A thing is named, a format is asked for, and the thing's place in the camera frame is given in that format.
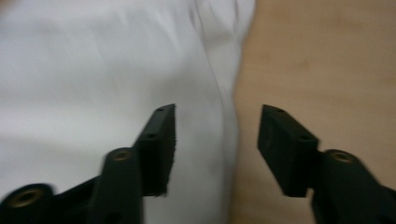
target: white towel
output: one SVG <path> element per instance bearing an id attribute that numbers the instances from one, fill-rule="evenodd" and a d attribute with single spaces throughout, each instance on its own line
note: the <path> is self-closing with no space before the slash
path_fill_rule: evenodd
<path id="1" fill-rule="evenodd" d="M 233 84 L 254 0 L 21 0 L 0 15 L 0 196 L 99 174 L 159 106 L 177 105 L 166 198 L 148 224 L 225 223 Z"/>

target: wooden table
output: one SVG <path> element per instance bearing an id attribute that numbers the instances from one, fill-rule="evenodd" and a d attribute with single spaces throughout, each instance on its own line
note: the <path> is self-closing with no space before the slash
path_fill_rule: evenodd
<path id="1" fill-rule="evenodd" d="M 396 1 L 257 0 L 243 56 L 231 223 L 315 223 L 310 201 L 282 196 L 256 149 L 263 104 L 396 189 Z"/>

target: wooden surface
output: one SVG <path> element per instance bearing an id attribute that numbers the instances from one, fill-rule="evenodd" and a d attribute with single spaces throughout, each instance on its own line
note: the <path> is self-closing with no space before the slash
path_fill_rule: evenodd
<path id="1" fill-rule="evenodd" d="M 256 149 L 263 104 L 396 189 L 396 1 L 257 0 L 243 55 L 233 224 L 314 223 L 310 201 L 282 196 Z"/>

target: white fabric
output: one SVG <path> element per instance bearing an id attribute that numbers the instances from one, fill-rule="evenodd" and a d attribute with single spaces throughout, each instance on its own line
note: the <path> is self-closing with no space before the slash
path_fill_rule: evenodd
<path id="1" fill-rule="evenodd" d="M 254 0 L 21 0 L 0 15 L 0 196 L 62 192 L 177 104 L 177 153 L 148 224 L 226 221 L 233 84 Z"/>

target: white cloth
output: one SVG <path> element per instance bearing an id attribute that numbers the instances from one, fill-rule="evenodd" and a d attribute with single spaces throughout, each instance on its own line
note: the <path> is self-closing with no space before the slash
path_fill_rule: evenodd
<path id="1" fill-rule="evenodd" d="M 233 84 L 254 0 L 21 0 L 0 15 L 0 196 L 62 192 L 177 104 L 166 198 L 148 224 L 226 221 L 237 143 Z"/>

